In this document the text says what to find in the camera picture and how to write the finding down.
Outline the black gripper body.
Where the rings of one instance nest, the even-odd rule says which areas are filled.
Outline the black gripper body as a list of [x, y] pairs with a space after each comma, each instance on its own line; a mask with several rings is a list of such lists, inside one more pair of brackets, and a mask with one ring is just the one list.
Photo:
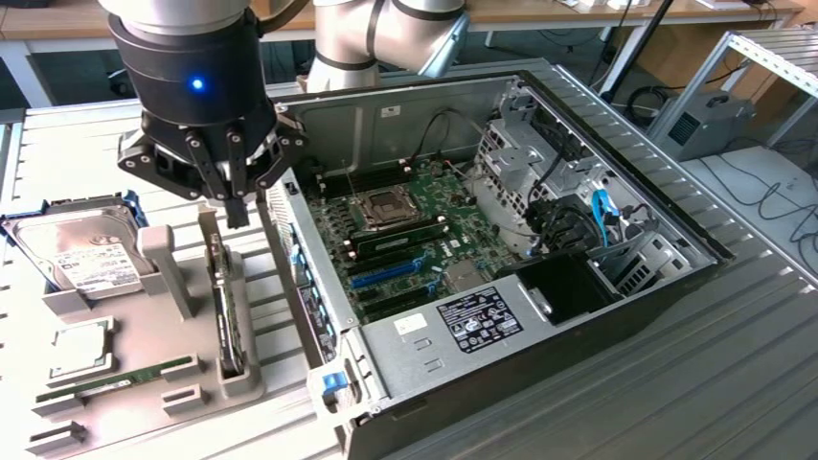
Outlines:
[[141, 131], [184, 161], [248, 159], [276, 116], [248, 8], [112, 8], [108, 28], [142, 107]]

